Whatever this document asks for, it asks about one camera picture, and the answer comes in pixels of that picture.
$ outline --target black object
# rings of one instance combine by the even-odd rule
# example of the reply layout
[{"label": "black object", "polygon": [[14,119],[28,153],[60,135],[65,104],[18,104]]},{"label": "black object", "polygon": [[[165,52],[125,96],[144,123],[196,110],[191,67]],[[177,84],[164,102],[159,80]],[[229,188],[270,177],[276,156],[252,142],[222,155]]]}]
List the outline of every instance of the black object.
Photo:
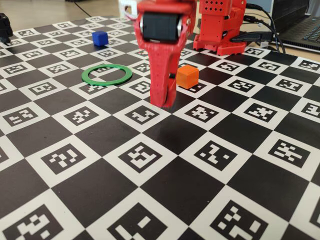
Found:
[{"label": "black object", "polygon": [[178,40],[178,14],[146,12],[143,15],[143,38],[161,42]]},{"label": "black object", "polygon": [[12,36],[13,32],[9,18],[4,13],[0,13],[0,41],[4,44],[8,44],[11,42],[9,37]]}]

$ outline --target laptop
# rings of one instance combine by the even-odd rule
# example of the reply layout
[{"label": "laptop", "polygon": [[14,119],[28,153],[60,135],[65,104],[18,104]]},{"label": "laptop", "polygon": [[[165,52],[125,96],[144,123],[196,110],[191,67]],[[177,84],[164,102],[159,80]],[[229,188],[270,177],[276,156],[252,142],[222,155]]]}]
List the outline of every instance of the laptop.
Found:
[{"label": "laptop", "polygon": [[284,45],[320,53],[320,17],[306,14],[311,2],[320,7],[320,0],[248,0],[272,13]]}]

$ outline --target black square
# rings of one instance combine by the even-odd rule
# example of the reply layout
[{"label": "black square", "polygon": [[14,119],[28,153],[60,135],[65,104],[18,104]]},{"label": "black square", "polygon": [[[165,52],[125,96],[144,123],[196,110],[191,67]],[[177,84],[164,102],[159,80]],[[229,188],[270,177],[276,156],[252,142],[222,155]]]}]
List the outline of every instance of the black square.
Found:
[{"label": "black square", "polygon": [[214,57],[214,56],[209,56],[206,54],[198,53],[196,55],[193,55],[191,57],[188,57],[186,60],[194,62],[196,64],[201,64],[203,66],[209,66],[219,60],[220,58]]},{"label": "black square", "polygon": [[289,221],[309,182],[255,155],[228,185]]},{"label": "black square", "polygon": [[276,115],[277,111],[257,103],[253,103],[244,111],[244,113],[268,123]]},{"label": "black square", "polygon": [[253,67],[246,67],[244,70],[236,74],[238,77],[248,79],[260,84],[268,84],[277,75],[271,72],[263,71]]},{"label": "black square", "polygon": [[45,67],[47,65],[51,65],[51,64],[55,64],[61,62],[61,59],[58,58],[55,55],[46,55],[46,56],[41,56],[41,57],[37,57],[35,59],[29,60],[27,61],[28,64],[34,66],[36,69]]},{"label": "black square", "polygon": [[138,134],[132,127],[110,116],[75,135],[100,156],[104,156]]},{"label": "black square", "polygon": [[17,126],[19,124],[25,123],[31,119],[38,117],[34,111],[29,107],[19,109],[18,111],[11,112],[3,116],[3,119],[11,126]]},{"label": "black square", "polygon": [[314,71],[318,71],[320,69],[320,64],[307,60],[303,60],[298,66]]},{"label": "black square", "polygon": [[217,116],[219,112],[198,104],[190,110],[188,110],[187,112],[185,112],[184,114],[192,118],[195,118],[201,122],[207,123],[212,118]]},{"label": "black square", "polygon": [[118,157],[138,173],[142,173],[162,155],[140,142]]},{"label": "black square", "polygon": [[218,71],[209,67],[206,67],[199,71],[199,79],[215,85],[222,84],[225,80],[228,80],[231,77],[232,75],[228,73]]},{"label": "black square", "polygon": [[29,202],[48,188],[26,160],[21,160],[1,171],[0,218]]},{"label": "black square", "polygon": [[130,42],[125,43],[125,44],[121,44],[121,45],[118,45],[118,46],[114,46],[113,48],[116,49],[116,50],[119,50],[119,51],[121,51],[123,53],[129,53],[129,52],[132,52],[133,50],[138,50],[139,49],[138,45],[130,43]]},{"label": "black square", "polygon": [[48,114],[54,115],[84,102],[85,99],[70,89],[64,89],[51,95],[42,97],[34,102]]},{"label": "black square", "polygon": [[180,154],[206,131],[177,116],[170,115],[143,134],[163,145],[176,154]]},{"label": "black square", "polygon": [[36,82],[48,79],[48,76],[38,69],[8,77],[7,80],[16,88],[21,88]]},{"label": "black square", "polygon": [[269,154],[302,168],[310,152],[280,139],[271,148]]},{"label": "black square", "polygon": [[237,79],[237,80],[234,80],[232,83],[230,83],[228,86],[230,88],[240,90],[244,93],[247,93],[251,89],[253,89],[256,85]]},{"label": "black square", "polygon": [[127,233],[133,237],[139,234],[141,239],[156,240],[167,229],[167,226],[149,212],[140,203],[134,205],[122,217],[120,217],[114,224],[108,227],[108,231],[115,237],[115,239],[124,239],[124,236],[117,231],[118,227],[125,229]]},{"label": "black square", "polygon": [[83,68],[85,66],[88,66],[88,64],[94,64],[94,63],[101,62],[101,59],[88,54],[88,55],[84,55],[84,56],[70,59],[70,60],[68,60],[68,62],[78,68]]},{"label": "black square", "polygon": [[280,63],[284,65],[291,65],[297,60],[297,56],[283,54],[281,52],[271,51],[268,55],[264,56],[263,59],[269,60],[275,63]]},{"label": "black square", "polygon": [[20,153],[27,157],[69,137],[71,133],[52,117],[6,135]]},{"label": "black square", "polygon": [[275,131],[320,149],[320,125],[289,112]]},{"label": "black square", "polygon": [[254,56],[244,55],[244,54],[236,54],[236,55],[230,55],[226,57],[225,60],[229,60],[238,64],[249,66],[251,64],[254,64],[256,61],[258,61],[259,58],[256,58]]},{"label": "black square", "polygon": [[141,188],[190,225],[223,186],[215,178],[177,157]]},{"label": "black square", "polygon": [[66,86],[67,88],[82,83],[81,74],[82,69],[76,69],[65,74],[53,77],[54,80]]},{"label": "black square", "polygon": [[259,240],[265,232],[267,226],[268,223],[232,200],[226,204],[223,210],[210,224],[210,227],[228,240],[235,239],[235,237],[231,234],[234,227],[237,227],[244,233],[248,234],[250,239]]},{"label": "black square", "polygon": [[86,228],[135,188],[107,161],[100,159],[52,190]]},{"label": "black square", "polygon": [[120,88],[114,89],[107,94],[102,94],[90,100],[99,108],[110,114],[115,114],[126,107],[140,101],[141,99]]},{"label": "black square", "polygon": [[252,98],[286,111],[290,111],[301,99],[300,96],[269,86],[262,88]]},{"label": "black square", "polygon": [[230,114],[214,126],[210,132],[253,153],[272,131],[242,117]]},{"label": "black square", "polygon": [[248,97],[216,86],[206,94],[199,97],[199,99],[221,109],[233,112],[241,104],[243,104],[248,99]]},{"label": "black square", "polygon": [[84,124],[90,121],[91,119],[94,119],[97,116],[99,115],[95,111],[88,108],[87,106],[81,107],[77,110],[74,110],[64,115],[66,119],[68,119],[70,122],[72,122],[76,126]]},{"label": "black square", "polygon": [[136,123],[143,125],[159,116],[159,113],[151,110],[150,108],[144,105],[141,105],[136,109],[126,113],[125,115],[131,120],[135,121]]},{"label": "black square", "polygon": [[[40,218],[45,218],[48,223],[44,224],[40,222]],[[26,233],[21,233],[21,226],[33,225],[34,229],[37,231],[33,232],[32,230],[27,231]],[[49,211],[49,209],[45,205],[41,205],[40,207],[34,209],[28,215],[24,216],[19,221],[15,222],[13,225],[9,226],[3,231],[4,236],[7,239],[25,239],[25,240],[42,240],[43,236],[46,236],[46,240],[50,240],[58,235],[63,228]]]},{"label": "black square", "polygon": [[311,86],[303,97],[320,103],[320,87],[315,85]]},{"label": "black square", "polygon": [[318,73],[299,69],[292,66],[289,66],[280,75],[288,78],[292,78],[292,79],[297,79],[299,81],[306,82],[308,84],[314,84],[318,80],[318,78],[320,78],[320,74]]},{"label": "black square", "polygon": [[237,156],[233,151],[209,141],[194,154],[197,158],[222,171]]},{"label": "black square", "polygon": [[316,105],[308,102],[301,112],[320,119],[320,104]]},{"label": "black square", "polygon": [[29,102],[30,99],[18,89],[0,94],[0,113]]}]

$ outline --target orange cube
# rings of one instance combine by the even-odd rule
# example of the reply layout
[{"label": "orange cube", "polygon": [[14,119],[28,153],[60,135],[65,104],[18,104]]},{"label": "orange cube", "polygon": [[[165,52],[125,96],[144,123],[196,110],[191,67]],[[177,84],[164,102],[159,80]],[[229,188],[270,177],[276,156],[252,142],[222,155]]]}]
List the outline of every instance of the orange cube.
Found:
[{"label": "orange cube", "polygon": [[199,82],[199,69],[190,65],[178,68],[176,84],[184,89],[190,89]]}]

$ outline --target white square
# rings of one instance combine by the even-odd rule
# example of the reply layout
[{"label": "white square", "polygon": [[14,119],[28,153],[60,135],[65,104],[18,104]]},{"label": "white square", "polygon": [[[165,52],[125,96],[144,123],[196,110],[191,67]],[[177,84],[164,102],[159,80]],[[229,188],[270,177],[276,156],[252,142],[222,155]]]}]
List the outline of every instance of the white square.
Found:
[{"label": "white square", "polygon": [[61,42],[54,38],[46,38],[42,40],[32,41],[30,43],[35,45],[38,48],[44,48],[44,47],[60,44]]},{"label": "white square", "polygon": [[232,76],[228,80],[219,84],[219,87],[247,96],[249,98],[259,92],[264,86],[265,85],[261,83],[239,76]]},{"label": "white square", "polygon": [[43,50],[42,48],[37,48],[37,49],[32,49],[29,51],[17,53],[15,55],[23,61],[29,61],[29,60],[37,59],[49,54],[50,54],[49,52]]},{"label": "white square", "polygon": [[[4,117],[15,112],[17,112],[15,115],[10,116],[11,122],[14,123],[14,125],[11,125]],[[0,129],[4,134],[7,135],[16,130],[25,128],[26,126],[46,119],[49,116],[50,115],[48,113],[31,101],[7,111],[0,112]]]},{"label": "white square", "polygon": [[23,44],[27,44],[28,42],[22,38],[17,38],[14,40],[11,40],[10,43],[4,44],[2,42],[0,42],[0,46],[3,47],[4,49],[8,49],[8,48],[12,48],[12,47],[16,47],[16,46],[21,46]]},{"label": "white square", "polygon": [[43,35],[47,36],[48,38],[57,38],[57,37],[62,37],[69,34],[70,33],[65,30],[54,30],[54,31],[43,33]]},{"label": "white square", "polygon": [[16,87],[13,86],[7,79],[0,79],[0,95],[15,90]]},{"label": "white square", "polygon": [[290,66],[297,69],[320,74],[320,62],[313,61],[304,57],[299,56]]},{"label": "white square", "polygon": [[112,29],[125,29],[128,27],[131,27],[131,25],[126,24],[126,23],[122,23],[122,22],[118,22],[118,23],[109,24],[109,25],[107,25],[107,27],[112,28]]},{"label": "white square", "polygon": [[258,61],[254,62],[250,65],[250,67],[253,67],[255,69],[260,69],[272,74],[281,74],[284,70],[286,70],[289,66],[284,65],[278,62],[269,61],[266,59],[259,59]]},{"label": "white square", "polygon": [[243,54],[262,59],[263,57],[267,56],[270,52],[271,50],[268,50],[268,49],[247,46]]},{"label": "white square", "polygon": [[311,218],[319,200],[320,186],[310,182],[290,220],[291,225],[314,239],[319,239],[320,228],[311,222]]},{"label": "white square", "polygon": [[121,36],[127,35],[127,34],[129,34],[127,31],[122,31],[120,29],[108,31],[108,37],[112,37],[112,38],[121,37]]},{"label": "white square", "polygon": [[208,55],[208,56],[212,56],[212,57],[218,58],[218,59],[225,59],[225,58],[229,57],[229,55],[223,55],[223,56],[217,55],[213,51],[208,50],[208,49],[205,49],[205,50],[201,51],[201,53],[205,54],[205,55]]},{"label": "white square", "polygon": [[229,114],[230,112],[217,106],[195,99],[186,106],[180,108],[173,115],[209,131]]},{"label": "white square", "polygon": [[70,47],[78,48],[78,47],[82,47],[85,45],[93,44],[94,42],[89,39],[86,39],[86,38],[78,38],[78,39],[66,41],[64,43],[69,45]]},{"label": "white square", "polygon": [[[253,111],[250,111],[251,114],[245,113],[245,111],[248,111],[248,109],[250,109],[251,106],[258,106],[259,109],[254,109]],[[274,130],[278,126],[278,124],[288,114],[287,111],[285,111],[281,108],[269,105],[265,102],[255,100],[253,98],[249,98],[248,100],[246,100],[236,110],[234,110],[233,113],[244,118],[244,119],[247,119],[251,122],[254,122],[256,124],[259,124],[265,128],[271,129],[271,130]],[[261,117],[261,118],[265,118],[265,120],[263,120],[257,116],[256,117],[253,116],[256,114],[258,114],[259,117]]]},{"label": "white square", "polygon": [[[145,109],[145,115],[137,114],[134,110],[138,108],[143,108]],[[132,116],[135,120],[129,118],[126,116],[126,114],[132,113]],[[161,108],[154,106],[144,100],[138,101],[135,104],[132,104],[131,106],[128,106],[127,108],[115,113],[113,116],[115,116],[117,119],[123,121],[124,123],[128,124],[132,128],[136,129],[139,132],[144,132],[145,130],[151,128],[155,124],[159,123],[166,117],[168,117],[170,113],[168,113],[165,110],[162,110]]]},{"label": "white square", "polygon": [[64,85],[52,78],[37,81],[19,88],[19,90],[32,101],[41,99],[64,89],[66,89]]},{"label": "white square", "polygon": [[35,70],[36,68],[29,63],[22,61],[18,63],[14,63],[8,66],[0,67],[0,75],[4,78],[9,78],[12,76],[16,76],[19,74],[24,74],[26,72],[30,72]]},{"label": "white square", "polygon": [[91,16],[91,17],[87,17],[86,20],[92,23],[99,23],[99,22],[108,20],[108,18],[105,18],[103,16]]},{"label": "white square", "polygon": [[267,86],[303,97],[311,88],[312,84],[290,77],[277,75],[267,84]]},{"label": "white square", "polygon": [[302,97],[290,112],[320,123],[320,102]]},{"label": "white square", "polygon": [[[39,211],[40,209],[47,209],[50,214],[53,215],[53,219],[51,216],[47,216],[43,211]],[[4,230],[9,228],[10,226],[16,224],[20,220],[24,219],[26,216],[31,213],[37,213],[36,217],[41,218],[43,222],[48,223],[44,227],[40,227],[42,221],[38,224],[35,223],[36,226],[28,226],[30,223],[30,219],[26,219],[22,224],[25,226],[25,230],[28,230],[27,233],[32,235],[51,235],[53,239],[64,239],[64,240],[72,240],[77,235],[85,230],[85,228],[81,225],[81,223],[75,218],[75,216],[70,212],[70,210],[63,204],[63,202],[57,197],[57,195],[51,190],[48,189],[40,195],[36,196],[32,200],[28,201],[26,204],[17,208],[13,212],[9,213],[5,217],[0,219],[0,239],[6,239],[4,235]],[[55,235],[52,235],[51,231],[54,229],[47,229],[46,226],[50,225],[51,221],[58,222],[61,226],[62,230]]]},{"label": "white square", "polygon": [[216,85],[214,85],[210,82],[203,81],[203,80],[199,79],[198,85],[195,85],[189,89],[185,89],[185,88],[177,85],[176,90],[178,92],[181,92],[183,94],[189,95],[189,96],[197,99],[197,98],[200,98],[205,93],[209,92],[215,86]]},{"label": "white square", "polygon": [[[74,117],[77,117],[78,115],[82,114],[77,110],[80,110],[85,107],[87,107],[89,109],[91,114],[97,115],[97,116],[89,119],[88,121],[85,121],[85,119],[82,118],[81,121],[78,122],[78,123],[80,123],[78,125],[76,125],[75,123],[73,123],[72,121],[70,121],[69,119],[67,119],[65,117],[67,114],[71,114],[71,113],[74,113]],[[109,116],[110,116],[110,114],[107,113],[106,111],[104,111],[103,109],[101,109],[100,107],[94,105],[92,102],[85,101],[85,102],[82,102],[78,105],[70,107],[64,111],[58,112],[55,115],[53,115],[52,117],[55,120],[57,120],[60,124],[62,124],[66,129],[68,129],[71,133],[75,134],[83,129],[86,129],[86,128],[92,126],[93,124],[96,124],[97,122],[100,122],[101,120],[103,120]]]},{"label": "white square", "polygon": [[188,60],[185,60],[185,59],[179,61],[179,67],[183,67],[185,65],[190,65],[192,67],[196,67],[197,69],[199,69],[199,71],[201,71],[202,69],[206,68],[206,66],[203,66],[201,64],[195,63],[193,61],[188,61]]},{"label": "white square", "polygon": [[[277,149],[272,150],[277,143],[285,143],[278,146]],[[300,155],[295,152],[296,149],[288,148],[288,144],[294,145],[295,148],[301,148],[309,152],[308,157]],[[303,142],[295,140],[291,137],[278,133],[276,131],[271,132],[271,134],[265,139],[265,141],[259,146],[259,148],[254,152],[254,154],[278,167],[286,169],[287,171],[294,173],[308,181],[311,181],[314,176],[317,167],[320,164],[320,150],[316,149],[310,145]],[[285,161],[283,158],[291,158],[292,162],[288,160]],[[294,160],[305,161],[302,167],[294,165]]]},{"label": "white square", "polygon": [[121,89],[141,98],[145,99],[150,96],[151,81],[149,78],[142,77],[127,84],[120,86]]},{"label": "white square", "polygon": [[[287,221],[283,220],[279,216],[275,215],[271,211],[265,209],[261,205],[227,185],[223,187],[217,196],[215,196],[208,206],[198,215],[198,217],[190,225],[190,228],[204,239],[225,240],[226,238],[210,225],[219,216],[220,212],[227,206],[229,201],[233,201],[234,203],[240,205],[246,211],[267,223],[267,227],[264,230],[260,240],[278,240],[281,239],[285,233],[285,230],[288,226]],[[246,235],[247,239],[252,239],[252,236],[250,235],[251,232],[246,233],[248,234]]]},{"label": "white square", "polygon": [[78,68],[72,65],[71,63],[67,61],[61,61],[48,66],[41,67],[38,70],[46,74],[48,77],[53,78],[76,69]]},{"label": "white square", "polygon": [[91,37],[92,33],[94,33],[95,31],[87,29],[87,30],[82,30],[82,31],[76,31],[73,32],[73,35],[76,35],[79,38],[86,38],[86,37]]},{"label": "white square", "polygon": [[[201,149],[208,143],[213,142],[214,145],[222,146],[223,148],[233,152],[236,156],[228,163],[223,170],[215,167],[214,164],[209,164],[209,162],[204,161],[203,159],[198,158],[195,154],[200,152]],[[207,154],[200,153],[201,157],[205,157]],[[213,178],[219,180],[220,182],[227,184],[229,180],[237,173],[237,171],[246,163],[246,161],[251,157],[251,153],[243,150],[242,148],[212,134],[211,132],[206,132],[201,136],[197,141],[191,144],[186,150],[180,153],[182,157],[187,162],[196,166],[200,170],[209,174]]]},{"label": "white square", "polygon": [[237,63],[237,62],[221,59],[219,61],[212,63],[208,67],[211,69],[218,70],[220,72],[236,75],[240,73],[242,70],[246,69],[248,66]]},{"label": "white square", "polygon": [[58,52],[53,53],[53,55],[57,56],[58,58],[62,59],[63,61],[79,58],[79,57],[82,57],[87,54],[88,53],[86,53],[85,51],[82,51],[78,48],[70,48],[70,49],[66,49],[63,51],[58,51]]},{"label": "white square", "polygon": [[147,60],[141,60],[128,66],[133,73],[140,76],[148,76],[150,74],[150,63]]},{"label": "white square", "polygon": [[[144,151],[143,146],[140,145],[141,143],[146,145],[147,148],[152,149],[152,154]],[[135,170],[131,165],[122,160],[122,155],[125,155],[128,159],[132,159],[130,161],[132,166],[141,170],[141,172]],[[140,133],[103,158],[137,186],[141,186],[176,157],[177,155],[175,153]]]},{"label": "white square", "polygon": [[52,25],[54,27],[56,27],[57,29],[71,29],[71,28],[77,27],[77,25],[75,25],[71,21],[58,22],[58,23],[54,23]]},{"label": "white square", "polygon": [[[76,150],[78,150],[80,152],[80,154],[82,154],[84,156],[84,158],[82,157],[80,160],[76,160],[74,159],[74,161],[72,160],[68,160],[67,159],[67,163],[63,162],[64,164],[68,164],[68,161],[70,161],[71,163],[76,162],[75,164],[71,165],[69,168],[64,169],[63,166],[61,166],[61,172],[59,172],[58,174],[56,174],[49,166],[48,164],[50,164],[49,162],[44,162],[44,160],[42,160],[42,158],[44,156],[50,155],[50,154],[54,154],[55,151],[57,151],[57,153],[61,152],[58,151],[61,148],[65,148],[68,149],[68,146],[70,146],[75,148]],[[59,157],[59,160],[65,160],[66,156],[64,154],[67,153],[62,153]],[[34,168],[34,170],[40,175],[40,177],[45,181],[45,183],[50,187],[54,187],[55,185],[63,182],[64,180],[70,178],[71,176],[75,175],[76,173],[80,172],[82,169],[86,168],[87,166],[89,166],[90,164],[94,163],[95,161],[99,160],[101,157],[95,152],[93,151],[90,147],[88,147],[85,143],[83,143],[79,138],[77,138],[75,135],[71,135],[51,146],[48,146],[28,157],[26,157],[26,160],[28,161],[28,163]],[[51,161],[51,164],[58,164],[55,161]]]},{"label": "white square", "polygon": [[11,55],[13,55],[12,52],[10,52],[10,51],[8,51],[8,50],[6,50],[4,48],[0,49],[0,59],[4,58],[4,57],[7,57],[7,56],[11,56]]},{"label": "white square", "polygon": [[76,94],[80,95],[84,99],[90,100],[116,88],[117,87],[115,85],[96,86],[96,85],[90,85],[86,82],[81,82],[77,85],[70,87],[69,89],[74,91]]},{"label": "white square", "polygon": [[84,28],[84,29],[97,29],[97,28],[102,28],[104,26],[105,25],[102,25],[100,23],[92,22],[92,23],[80,25],[79,27]]},{"label": "white square", "polygon": [[[142,189],[137,188],[114,208],[109,210],[97,221],[87,227],[86,230],[94,239],[116,240],[116,238],[108,231],[108,228],[111,227],[136,204],[141,204],[152,215],[154,215],[158,220],[167,226],[165,231],[161,233],[157,240],[177,240],[188,228],[184,222],[182,222],[164,206],[158,203],[150,195],[145,193]],[[127,239],[142,240],[144,238],[140,237]]]},{"label": "white square", "polygon": [[6,136],[0,137],[0,172],[23,158],[24,156]]},{"label": "white square", "polygon": [[18,38],[27,38],[31,36],[39,35],[40,32],[36,31],[34,28],[23,29],[19,31],[14,31],[13,34]]},{"label": "white square", "polygon": [[90,55],[95,56],[102,60],[112,59],[115,57],[119,57],[123,54],[124,53],[122,51],[116,50],[114,48],[105,48],[105,49],[90,53]]}]

